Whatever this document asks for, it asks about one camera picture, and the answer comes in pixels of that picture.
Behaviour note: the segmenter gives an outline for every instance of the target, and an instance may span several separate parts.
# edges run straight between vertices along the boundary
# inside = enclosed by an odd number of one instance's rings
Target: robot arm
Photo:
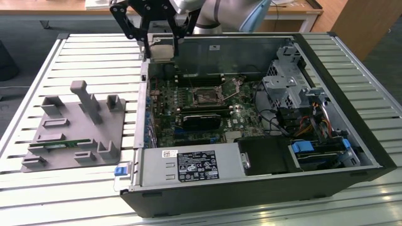
[[[142,17],[141,26],[137,28],[129,17],[126,15],[127,8],[131,8]],[[145,46],[145,55],[146,58],[151,58],[150,44],[149,44],[149,28],[151,21],[166,20],[170,24],[174,35],[174,51],[175,56],[179,54],[179,40],[185,38],[186,35],[191,35],[197,20],[201,14],[202,9],[197,9],[189,12],[189,16],[183,25],[178,26],[175,16],[177,10],[179,12],[186,12],[185,8],[181,8],[181,4],[171,4],[169,0],[126,0],[118,2],[118,0],[111,1],[111,13],[115,17],[116,22],[119,23],[125,35],[129,39],[137,39],[139,44]]]
[[[166,20],[174,36],[174,55],[179,54],[179,41],[193,33],[221,33],[221,24],[253,32],[265,19],[271,0],[111,0],[111,13],[129,39],[137,39],[151,58],[149,27],[151,21]],[[127,18],[127,8],[142,17],[137,28]],[[183,25],[177,24],[177,14],[187,14]]]

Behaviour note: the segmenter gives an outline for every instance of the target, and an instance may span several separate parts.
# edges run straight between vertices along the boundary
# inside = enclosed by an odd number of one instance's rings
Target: gray plastic stand
[[[116,164],[125,123],[126,100],[108,95],[96,101],[86,81],[74,81],[71,91],[82,102],[63,103],[46,97],[43,120],[23,160],[22,172]]]

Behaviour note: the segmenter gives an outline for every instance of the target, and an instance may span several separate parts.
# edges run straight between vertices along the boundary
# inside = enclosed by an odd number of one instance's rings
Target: aluminum table
[[[42,120],[44,96],[78,101],[74,80],[86,80],[96,99],[119,94],[127,102],[122,160],[134,159],[139,47],[122,34],[71,34],[58,39],[0,141],[2,225],[393,225],[402,223],[402,107],[338,37],[305,33],[309,44],[345,91],[398,169],[333,197],[141,218],[115,187],[115,166],[20,173],[22,159]]]

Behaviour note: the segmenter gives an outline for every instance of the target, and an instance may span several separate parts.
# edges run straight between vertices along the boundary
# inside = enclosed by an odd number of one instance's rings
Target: power supply label
[[[219,179],[215,151],[178,153],[181,182]]]

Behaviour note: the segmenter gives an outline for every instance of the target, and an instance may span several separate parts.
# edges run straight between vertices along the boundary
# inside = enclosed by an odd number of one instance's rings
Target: circuit board
[[[229,135],[251,137],[265,134],[253,104],[253,82],[241,81],[241,86],[235,86],[238,76],[227,76],[226,80],[219,87],[179,88],[173,81],[159,81],[153,86],[158,147],[229,143],[233,142],[226,137]],[[218,129],[187,132],[178,126],[179,108],[222,105],[230,105],[231,111],[230,116],[222,117]]]

